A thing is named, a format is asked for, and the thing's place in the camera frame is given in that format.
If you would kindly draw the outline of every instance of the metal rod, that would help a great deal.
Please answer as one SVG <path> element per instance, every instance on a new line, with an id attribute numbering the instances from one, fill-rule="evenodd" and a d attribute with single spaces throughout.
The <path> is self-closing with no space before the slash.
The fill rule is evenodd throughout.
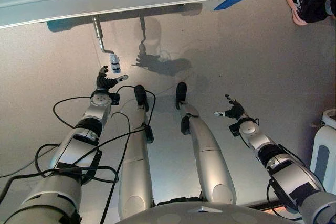
<path id="1" fill-rule="evenodd" d="M 112 50 L 105 50 L 104 43 L 103 43 L 103 32 L 101 30 L 100 26 L 100 20 L 98 15 L 92 16 L 92 22 L 93 22 L 93 27 L 95 28 L 94 32 L 96 33 L 96 37 L 98 38 L 99 41 L 99 46 L 102 52 L 110 53 L 113 54 L 114 52 Z"/>

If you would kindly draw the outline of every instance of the white container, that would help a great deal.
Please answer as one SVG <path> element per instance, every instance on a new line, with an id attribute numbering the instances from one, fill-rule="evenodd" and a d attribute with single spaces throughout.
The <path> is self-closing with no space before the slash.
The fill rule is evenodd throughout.
<path id="1" fill-rule="evenodd" d="M 315 135 L 310 164 L 312 170 L 323 183 L 325 190 L 336 194 L 336 109 L 323 113 L 326 124 Z"/>

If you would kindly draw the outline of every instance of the wire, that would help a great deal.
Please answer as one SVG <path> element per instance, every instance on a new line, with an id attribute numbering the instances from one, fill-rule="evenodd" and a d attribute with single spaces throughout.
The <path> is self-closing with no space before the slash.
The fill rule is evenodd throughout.
<path id="1" fill-rule="evenodd" d="M 275 209 L 273 208 L 273 206 L 271 205 L 271 202 L 270 202 L 270 200 L 269 200 L 269 188 L 270 188 L 270 186 L 271 186 L 271 184 L 268 183 L 268 186 L 267 186 L 267 189 L 266 189 L 266 198 L 267 198 L 267 203 L 268 203 L 269 208 L 275 213 L 275 215 L 277 215 L 277 216 L 279 216 L 279 217 L 282 217 L 282 218 L 284 218 L 284 219 L 287 219 L 287 220 L 293 220 L 293 221 L 302 220 L 301 217 L 299 217 L 299 218 L 293 218 L 293 219 L 291 219 L 291 218 L 286 218 L 286 217 L 280 215 L 278 212 L 275 211 Z"/>
<path id="2" fill-rule="evenodd" d="M 76 165 L 79 161 L 81 161 L 81 160 L 82 160 L 83 158 L 85 158 L 86 156 L 90 155 L 92 152 L 94 152 L 94 151 L 97 150 L 98 148 L 100 148 L 100 147 L 102 147 L 102 146 L 104 146 L 104 145 L 106 145 L 106 144 L 108 144 L 108 143 L 110 143 L 110 142 L 112 142 L 112 141 L 114 141 L 114 140 L 117 140 L 117 139 L 119 139 L 119 138 L 121 138 L 121 137 L 123 137 L 123 136 L 131 135 L 131 134 L 133 134 L 133 133 L 141 132 L 141 131 L 144 131 L 144 130 L 145 130 L 145 129 L 143 128 L 143 129 L 141 129 L 141 130 L 137 130 L 137 131 L 132 131 L 132 132 L 129 132 L 129 133 L 125 133 L 125 134 L 122 134 L 122 135 L 117 136 L 117 137 L 115 137 L 115 138 L 112 138 L 112 139 L 110 139 L 110 140 L 108 140 L 108 141 L 106 141 L 106 142 L 104 142 L 104 143 L 102 143 L 102 144 L 100 144 L 100 145 L 97 145 L 95 148 L 93 148 L 93 149 L 91 149 L 90 151 L 86 152 L 83 156 L 81 156 L 79 159 L 77 159 L 74 163 L 72 163 L 72 165 Z"/>
<path id="3" fill-rule="evenodd" d="M 293 157 L 295 157 L 298 161 L 300 161 L 303 166 L 305 167 L 305 163 L 302 161 L 302 159 L 300 159 L 297 155 L 295 155 L 293 152 L 291 152 L 290 150 L 288 150 L 286 147 L 284 147 L 282 144 L 278 144 L 278 146 L 283 149 L 285 152 L 287 152 L 288 154 L 292 155 Z"/>
<path id="4" fill-rule="evenodd" d="M 40 151 L 41 151 L 43 148 L 45 148 L 45 147 L 47 147 L 47 146 L 58 147 L 59 144 L 44 144 L 44 145 L 42 145 L 42 146 L 37 150 L 37 152 L 35 153 L 35 159 L 34 159 L 35 167 L 36 167 L 36 170 L 41 174 L 42 178 L 45 178 L 46 175 L 44 175 L 44 174 L 42 173 L 40 167 L 38 166 L 38 154 L 40 153 Z"/>
<path id="5" fill-rule="evenodd" d="M 245 144 L 248 148 L 250 148 L 250 146 L 248 146 L 248 144 L 247 144 L 247 143 L 245 142 L 245 140 L 243 139 L 242 135 L 239 134 L 239 136 L 240 136 L 240 138 L 242 139 L 242 141 L 244 142 L 244 144 Z"/>
<path id="6" fill-rule="evenodd" d="M 117 94 L 119 93 L 119 91 L 123 88 L 135 88 L 135 86 L 130 86 L 130 85 L 124 85 L 124 86 L 121 86 L 118 90 L 117 90 Z M 151 114 L 149 116 L 149 120 L 148 120 L 148 125 L 151 123 L 151 120 L 152 120 L 152 115 L 153 115 L 153 111 L 154 111 L 154 107 L 155 107 L 155 103 L 156 103 L 156 96 L 154 93 L 152 93 L 151 91 L 148 91 L 145 89 L 145 91 L 149 94 L 151 94 L 153 97 L 154 97 L 154 102 L 153 102 L 153 106 L 152 106 L 152 110 L 151 110 Z"/>
<path id="7" fill-rule="evenodd" d="M 113 113 L 112 116 L 114 114 L 122 114 L 123 116 L 126 117 L 127 119 L 127 122 L 128 122 L 128 131 L 129 133 L 131 132 L 131 126 L 130 126 L 130 120 L 128 118 L 128 116 L 126 116 L 125 114 L 121 113 L 121 112 L 116 112 L 116 113 Z M 121 168 L 121 165 L 122 165 L 122 162 L 124 161 L 124 158 L 125 158 L 125 153 L 126 153 L 126 148 L 127 148 L 127 144 L 128 144 L 128 140 L 130 139 L 130 135 L 128 135 L 127 137 L 127 140 L 126 140 L 126 143 L 125 143 L 125 147 L 124 147 L 124 151 L 122 153 L 122 157 L 120 159 L 120 162 L 119 162 L 119 165 L 118 165 L 118 168 L 117 168 L 117 174 L 119 175 L 119 171 L 120 171 L 120 168 Z M 111 202 L 111 198 L 112 198 L 112 194 L 113 194 L 113 191 L 114 191 L 114 188 L 115 188 L 115 185 L 116 183 L 113 183 L 112 187 L 111 187 L 111 190 L 110 190 L 110 194 L 107 198 L 107 201 L 106 201 L 106 204 L 105 204 L 105 208 L 104 208 L 104 211 L 103 211 L 103 215 L 101 216 L 101 219 L 100 219 L 100 224 L 103 224 L 105 222 L 105 218 L 106 218 L 106 214 L 107 214 L 107 211 L 109 210 L 109 206 L 110 206 L 110 202 Z"/>
<path id="8" fill-rule="evenodd" d="M 114 180 L 106 180 L 106 179 L 101 179 L 101 178 L 96 178 L 96 177 L 91 177 L 88 176 L 86 174 L 80 174 L 80 173 L 76 173 L 74 171 L 78 171 L 78 170 L 99 170 L 99 169 L 108 169 L 111 170 L 114 174 Z M 2 203 L 2 201 L 4 200 L 6 194 L 8 193 L 8 190 L 12 184 L 12 182 L 16 179 L 23 179 L 23 178 L 32 178 L 32 177 L 37 177 L 40 176 L 41 174 L 46 174 L 46 173 L 50 173 L 50 172 L 54 172 L 54 173 L 67 173 L 67 174 L 74 174 L 74 175 L 79 175 L 79 176 L 83 176 L 83 177 L 89 177 L 91 179 L 94 180 L 98 180 L 101 182 L 106 182 L 106 183 L 116 183 L 119 180 L 118 174 L 116 172 L 115 169 L 113 169 L 110 166 L 97 166 L 97 167 L 73 167 L 73 168 L 65 168 L 65 169 L 48 169 L 45 171 L 42 171 L 40 173 L 33 173 L 33 174 L 25 174 L 25 175 L 16 175 L 13 176 L 11 178 L 9 178 L 9 180 L 7 181 L 4 189 L 2 190 L 1 194 L 0 194 L 0 204 Z"/>
<path id="9" fill-rule="evenodd" d="M 43 155 L 47 154 L 48 152 L 52 151 L 53 149 L 55 149 L 56 146 L 54 146 L 53 148 L 43 152 L 41 155 L 38 156 L 38 158 L 42 157 Z M 34 163 L 35 159 L 33 159 L 32 161 L 30 161 L 28 164 L 24 165 L 23 167 L 21 167 L 20 169 L 12 172 L 12 173 L 9 173 L 9 174 L 6 174 L 6 175 L 1 175 L 0 178 L 5 178 L 5 177 L 9 177 L 9 176 L 12 176 L 14 174 L 17 174 L 19 172 L 21 172 L 22 170 L 26 169 L 28 166 L 30 166 L 32 163 Z"/>
<path id="10" fill-rule="evenodd" d="M 71 124 L 67 123 L 66 121 L 64 121 L 55 111 L 55 108 L 57 105 L 59 105 L 60 103 L 62 102 L 65 102 L 65 101 L 69 101 L 69 100 L 74 100 L 74 99 L 80 99 L 80 98 L 90 98 L 90 97 L 72 97 L 72 98 L 67 98 L 67 99 L 64 99 L 64 100 L 61 100 L 59 102 L 56 102 L 55 105 L 53 106 L 53 113 L 55 115 L 55 117 L 57 117 L 58 120 L 60 120 L 63 124 L 65 124 L 66 126 L 69 126 L 70 128 L 74 129 L 75 127 L 72 126 Z"/>

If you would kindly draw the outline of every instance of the robotic hand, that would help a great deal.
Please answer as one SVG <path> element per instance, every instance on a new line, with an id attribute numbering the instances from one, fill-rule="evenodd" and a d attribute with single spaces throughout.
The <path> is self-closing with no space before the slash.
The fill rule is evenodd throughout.
<path id="1" fill-rule="evenodd" d="M 240 135 L 263 164 L 271 177 L 271 187 L 285 207 L 299 211 L 306 224 L 336 223 L 336 196 L 326 193 L 314 173 L 261 132 L 239 102 L 225 97 L 233 107 L 215 115 L 238 121 L 230 131 L 233 136 Z"/>
<path id="2" fill-rule="evenodd" d="M 99 168 L 102 152 L 95 147 L 111 106 L 119 104 L 119 95 L 110 93 L 109 89 L 128 78 L 108 79 L 106 72 L 107 66 L 100 69 L 89 107 L 53 156 L 50 168 L 54 172 L 39 182 L 19 209 L 7 219 L 7 224 L 80 223 L 81 185 L 89 182 Z"/>

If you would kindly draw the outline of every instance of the small white object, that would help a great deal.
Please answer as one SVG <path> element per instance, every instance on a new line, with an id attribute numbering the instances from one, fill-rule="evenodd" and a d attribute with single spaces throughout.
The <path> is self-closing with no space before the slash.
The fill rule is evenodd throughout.
<path id="1" fill-rule="evenodd" d="M 110 54 L 111 69 L 113 73 L 120 73 L 119 57 L 116 54 Z"/>

